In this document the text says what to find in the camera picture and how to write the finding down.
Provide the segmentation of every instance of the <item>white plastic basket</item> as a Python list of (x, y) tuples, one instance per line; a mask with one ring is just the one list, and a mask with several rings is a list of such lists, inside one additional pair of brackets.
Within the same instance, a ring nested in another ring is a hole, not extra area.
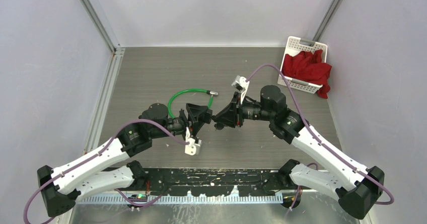
[[(288, 38), (288, 42), (286, 44), (286, 49), (284, 50), (283, 59), (281, 60), (280, 70), (283, 67), (284, 56), (286, 54), (289, 54), (290, 56), (295, 56), (298, 53), (300, 53), (301, 51), (309, 51), (309, 52), (314, 53), (314, 51), (316, 51), (318, 49), (323, 49), (322, 62), (326, 62), (326, 54), (328, 51), (328, 46), (326, 44), (322, 44), (319, 42), (315, 42), (315, 41), (311, 41), (311, 40), (305, 40), (305, 39), (301, 39), (298, 37), (290, 36)], [(322, 86), (323, 86), (323, 85), (316, 85), (316, 84), (308, 83), (308, 82), (301, 81), (301, 80), (294, 79), (294, 78), (290, 78), (287, 76), (285, 76), (285, 78), (288, 80), (289, 86), (291, 88), (301, 90), (304, 92), (309, 92), (312, 94), (316, 93), (316, 91), (318, 89), (322, 88)], [(284, 83), (284, 81), (280, 75), (279, 75), (279, 78), (277, 80), (277, 83), (279, 85), (286, 86), (286, 84)]]

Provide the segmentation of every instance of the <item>metal connector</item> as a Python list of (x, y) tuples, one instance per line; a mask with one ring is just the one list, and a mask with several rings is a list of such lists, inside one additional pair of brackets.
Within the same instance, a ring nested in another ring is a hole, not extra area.
[(208, 91), (207, 93), (212, 97), (217, 97), (219, 95), (218, 92), (213, 92), (213, 91)]

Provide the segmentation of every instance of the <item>metal edge strip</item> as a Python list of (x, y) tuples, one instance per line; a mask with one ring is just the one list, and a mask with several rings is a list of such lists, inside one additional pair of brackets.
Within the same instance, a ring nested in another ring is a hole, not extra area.
[(91, 122), (91, 127), (86, 142), (87, 145), (85, 147), (86, 153), (90, 152), (98, 146), (99, 138), (101, 136), (101, 130), (104, 126), (105, 117), (107, 115), (108, 105), (110, 104), (114, 85), (119, 74), (121, 62), (123, 60), (124, 51), (125, 48), (118, 48), (109, 63), (101, 96), (97, 103), (96, 112)]
[(99, 19), (94, 7), (92, 6), (91, 2), (89, 0), (80, 0), (85, 7), (86, 11), (88, 12), (89, 17), (94, 22), (96, 28), (98, 29), (99, 33), (101, 34), (102, 38), (104, 39), (105, 43), (107, 44), (108, 48), (111, 50), (111, 52), (115, 51), (115, 46), (113, 42), (111, 41), (110, 36), (108, 35), (107, 31), (105, 30), (103, 24), (101, 23), (101, 20)]
[(316, 34), (313, 37), (313, 41), (318, 42), (320, 40), (323, 33), (325, 32), (326, 27), (328, 26), (329, 22), (331, 21), (333, 14), (338, 9), (341, 1), (342, 0), (332, 0), (328, 11), (326, 12), (325, 16), (323, 17), (323, 20), (320, 23), (319, 28), (316, 31)]

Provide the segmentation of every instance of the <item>white bracket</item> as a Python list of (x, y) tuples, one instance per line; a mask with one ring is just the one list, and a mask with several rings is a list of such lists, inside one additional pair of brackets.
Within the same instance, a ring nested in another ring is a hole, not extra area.
[(290, 177), (296, 185), (317, 190), (322, 194), (332, 197), (336, 201), (339, 199), (335, 189), (341, 188), (342, 185), (341, 182), (331, 173), (320, 172), (313, 170), (304, 164), (299, 164), (292, 169)]
[[(65, 170), (81, 163), (82, 161), (90, 158), (93, 155), (98, 154), (98, 152), (104, 146), (105, 144), (97, 147), (96, 149), (90, 151), (89, 153), (68, 164), (54, 168), (51, 177), (53, 178), (57, 175), (62, 175)], [(64, 195), (70, 194), (80, 183), (82, 183), (90, 176), (97, 174), (98, 172), (113, 164), (129, 159), (129, 155), (126, 152), (121, 151), (122, 147), (123, 146), (120, 140), (118, 138), (115, 138), (111, 145), (100, 156), (97, 156), (90, 162), (84, 164), (83, 166), (80, 166), (77, 169), (70, 171), (61, 178), (55, 180), (53, 184), (59, 187), (59, 193)]]
[(185, 141), (188, 142), (185, 146), (184, 152), (188, 155), (198, 155), (201, 147), (201, 140), (199, 139), (198, 143), (196, 143), (196, 139), (191, 137), (190, 129), (187, 127), (185, 132)]
[(246, 78), (241, 76), (236, 76), (231, 86), (235, 87), (240, 92), (240, 104), (243, 103), (243, 99), (245, 99), (246, 93), (249, 88), (249, 82), (246, 81)]
[(99, 172), (82, 181), (76, 187), (76, 189), (81, 192), (76, 202), (105, 191), (129, 187), (133, 181), (133, 173), (127, 166), (108, 172)]
[[(334, 145), (328, 142), (324, 137), (322, 137), (313, 126), (310, 126), (310, 129), (315, 135), (317, 135), (323, 144), (326, 144), (334, 152), (340, 155), (347, 162), (351, 163), (354, 167), (367, 174), (367, 167), (353, 160), (349, 156), (345, 155)], [(292, 140), (292, 145), (306, 152), (312, 158), (314, 158), (319, 164), (321, 164), (325, 169), (327, 169), (332, 175), (335, 176), (337, 180), (341, 182), (341, 185), (347, 191), (353, 190), (356, 185), (356, 181), (361, 182), (364, 177), (352, 169), (350, 169), (346, 164), (341, 160), (331, 154), (325, 147), (318, 144), (318, 142), (312, 137), (306, 127), (298, 132), (299, 137), (295, 137)]]

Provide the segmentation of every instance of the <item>basket handle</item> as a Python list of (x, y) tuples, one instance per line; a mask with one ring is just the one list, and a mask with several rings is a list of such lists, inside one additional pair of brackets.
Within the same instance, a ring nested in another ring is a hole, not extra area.
[(292, 79), (291, 82), (295, 83), (295, 84), (298, 84), (298, 85), (303, 85), (303, 86), (306, 86), (306, 87), (308, 86), (308, 82), (304, 82), (304, 81), (297, 80), (297, 79)]
[(299, 42), (299, 44), (309, 46), (309, 47), (313, 47), (315, 43), (316, 43), (315, 41), (309, 40), (309, 39), (300, 39), (300, 42)]

